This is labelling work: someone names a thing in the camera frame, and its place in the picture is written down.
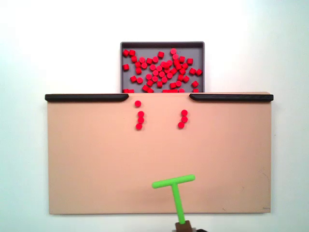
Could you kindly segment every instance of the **tan board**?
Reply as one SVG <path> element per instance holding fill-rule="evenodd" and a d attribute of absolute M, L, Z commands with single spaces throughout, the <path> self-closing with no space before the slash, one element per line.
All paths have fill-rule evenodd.
<path fill-rule="evenodd" d="M 187 174 L 196 180 L 179 185 L 185 213 L 270 212 L 270 102 L 48 102 L 48 149 L 51 214 L 175 213 L 171 188 L 151 184 Z"/>

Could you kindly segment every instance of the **green plastic tool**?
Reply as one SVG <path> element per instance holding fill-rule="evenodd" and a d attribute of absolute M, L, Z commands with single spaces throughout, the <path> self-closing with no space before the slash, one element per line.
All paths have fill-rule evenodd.
<path fill-rule="evenodd" d="M 180 177 L 176 177 L 172 179 L 156 181 L 156 182 L 153 182 L 152 184 L 154 189 L 166 187 L 166 186 L 172 187 L 179 224 L 184 224 L 185 219 L 184 219 L 183 205 L 180 199 L 178 184 L 193 181 L 193 180 L 195 180 L 195 175 L 185 175 L 185 176 L 180 176 Z"/>

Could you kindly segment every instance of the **white wall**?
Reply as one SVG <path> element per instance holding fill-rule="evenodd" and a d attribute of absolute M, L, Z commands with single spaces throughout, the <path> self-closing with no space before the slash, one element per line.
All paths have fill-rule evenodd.
<path fill-rule="evenodd" d="M 175 215 L 48 214 L 44 94 L 118 92 L 121 41 L 204 41 L 207 91 L 274 94 L 272 213 L 192 225 L 308 231 L 309 3 L 293 0 L 0 1 L 0 231 L 174 229 Z"/>

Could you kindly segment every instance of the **green crossbar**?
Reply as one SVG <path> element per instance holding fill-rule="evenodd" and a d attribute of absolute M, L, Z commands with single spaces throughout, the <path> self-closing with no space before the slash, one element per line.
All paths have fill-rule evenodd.
<path fill-rule="evenodd" d="M 176 211 L 177 211 L 177 216 L 178 216 L 178 220 L 179 220 L 180 224 L 184 224 L 185 219 L 184 219 L 183 205 L 182 205 L 182 201 L 180 199 L 178 184 L 193 181 L 193 180 L 195 180 L 194 175 L 185 175 L 185 176 L 180 176 L 180 177 L 176 177 L 176 178 L 172 178 L 172 179 L 156 181 L 156 182 L 153 182 L 153 184 L 152 184 L 152 187 L 154 189 L 166 187 L 166 186 L 172 187 L 172 191 L 173 191 L 173 195 L 174 195 L 174 202 L 175 202 Z"/>

